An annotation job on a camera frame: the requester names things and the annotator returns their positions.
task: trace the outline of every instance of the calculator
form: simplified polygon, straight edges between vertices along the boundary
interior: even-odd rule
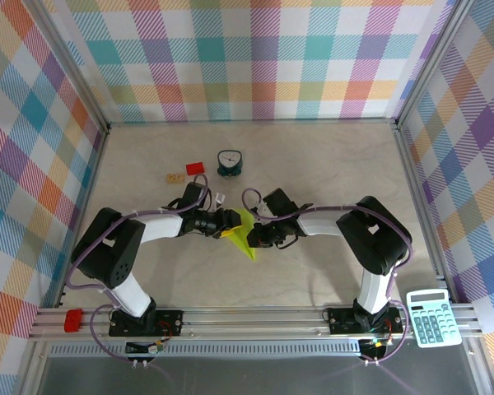
[[[447,290],[415,290],[406,295],[417,344],[421,348],[461,344]]]

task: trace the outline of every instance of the beige floor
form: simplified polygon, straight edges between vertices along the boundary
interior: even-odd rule
[[[217,152],[244,154],[243,174],[222,179]],[[184,185],[165,182],[167,173],[202,161],[225,207],[241,207],[244,188],[262,194],[283,188],[302,203],[348,204],[373,195],[410,230],[416,256],[399,273],[402,295],[433,287],[435,274],[417,222],[392,132],[385,123],[195,123],[116,128],[105,152],[83,228],[102,207],[122,212],[167,204]],[[144,244],[136,278],[159,305],[239,306],[351,303],[362,269],[343,238],[315,236],[291,248],[258,250],[250,261],[231,241],[186,235]],[[75,282],[87,279],[81,273]],[[69,291],[66,306],[93,307],[106,301],[94,291]]]

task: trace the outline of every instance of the yellow-green paper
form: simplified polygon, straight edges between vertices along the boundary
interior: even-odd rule
[[[235,208],[234,211],[240,214],[241,227],[234,229],[234,233],[226,237],[232,241],[245,255],[253,261],[256,261],[256,252],[254,249],[249,247],[249,244],[247,243],[247,235],[254,228],[254,217],[244,208]]]

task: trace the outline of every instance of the red block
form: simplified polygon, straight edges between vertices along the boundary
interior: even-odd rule
[[[196,175],[205,173],[205,168],[203,167],[203,162],[191,163],[187,165],[187,174],[188,175]]]
[[[71,309],[66,313],[66,320],[64,321],[65,333],[79,332],[81,326],[82,309]]]

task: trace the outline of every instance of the alarm clock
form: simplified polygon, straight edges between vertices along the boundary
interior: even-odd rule
[[[244,164],[241,152],[235,150],[224,150],[217,154],[217,173],[221,177],[237,177],[241,174]]]

